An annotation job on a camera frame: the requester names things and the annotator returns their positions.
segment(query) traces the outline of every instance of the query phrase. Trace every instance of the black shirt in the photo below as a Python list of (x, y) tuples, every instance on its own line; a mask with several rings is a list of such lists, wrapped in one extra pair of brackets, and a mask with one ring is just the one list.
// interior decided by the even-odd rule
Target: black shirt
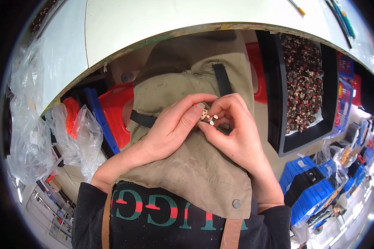
[[(73, 248), (101, 249), (106, 194), (81, 183), (73, 222)], [(121, 181), (111, 200), (110, 248), (220, 247), (226, 219), (195, 207), (162, 188)], [(277, 206), (251, 217), (241, 226), (239, 248), (290, 248), (291, 208)]]

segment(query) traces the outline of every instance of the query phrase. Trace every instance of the black tray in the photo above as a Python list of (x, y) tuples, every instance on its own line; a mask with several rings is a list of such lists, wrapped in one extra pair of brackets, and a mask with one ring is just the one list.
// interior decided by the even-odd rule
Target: black tray
[(279, 34), (256, 30), (266, 79), (268, 142), (284, 157), (321, 140), (332, 132), (338, 104), (338, 64), (334, 49), (321, 44), (323, 76), (323, 121), (303, 132), (285, 135), (287, 125), (287, 75)]

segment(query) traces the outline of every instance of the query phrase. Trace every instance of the beige cloth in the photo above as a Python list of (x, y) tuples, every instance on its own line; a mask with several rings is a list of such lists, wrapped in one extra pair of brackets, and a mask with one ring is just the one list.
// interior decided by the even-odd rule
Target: beige cloth
[[(162, 41), (150, 54), (134, 83), (133, 109), (158, 117), (166, 107), (197, 92), (220, 96), (213, 64), (223, 63), (233, 92), (239, 93), (253, 114), (251, 69), (240, 31), (205, 32)], [(131, 144), (149, 128), (131, 123)], [(170, 157), (134, 168), (125, 180), (161, 187), (195, 206), (228, 219), (248, 219), (252, 189), (246, 171), (237, 166), (194, 128)], [(235, 208), (233, 201), (241, 207)]]

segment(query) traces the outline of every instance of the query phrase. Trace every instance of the floor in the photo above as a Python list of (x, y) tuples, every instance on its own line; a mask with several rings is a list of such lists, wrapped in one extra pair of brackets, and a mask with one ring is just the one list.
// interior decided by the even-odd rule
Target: floor
[[(244, 30), (243, 36), (245, 43), (256, 42), (256, 35), (254, 30)], [(143, 67), (145, 61), (150, 54), (153, 45), (143, 47), (140, 50), (131, 52), (124, 57), (114, 60), (109, 64), (111, 73), (117, 84), (122, 83), (121, 75), (125, 72), (132, 72), (134, 77), (137, 72)], [(267, 127), (268, 127), (268, 116), (267, 116), (267, 105), (255, 102), (254, 118), (259, 132), (259, 138), (262, 143), (263, 151), (272, 166), (274, 175), (277, 179), (280, 178), (284, 165), (286, 162), (298, 158), (298, 153), (301, 155), (312, 155), (319, 151), (321, 148), (322, 141), (314, 143), (306, 148), (301, 149), (297, 153), (287, 155), (285, 157), (278, 157), (276, 151), (267, 142)], [(369, 114), (357, 109), (353, 106), (351, 108), (351, 114), (349, 116), (349, 123), (358, 122), (363, 117)], [(334, 138), (335, 141), (339, 141), (344, 138), (344, 134)], [(65, 165), (59, 170), (59, 174), (55, 179), (61, 185), (63, 192), (73, 201), (76, 202), (79, 191), (80, 183), (84, 181), (84, 177), (80, 172), (79, 167)]]

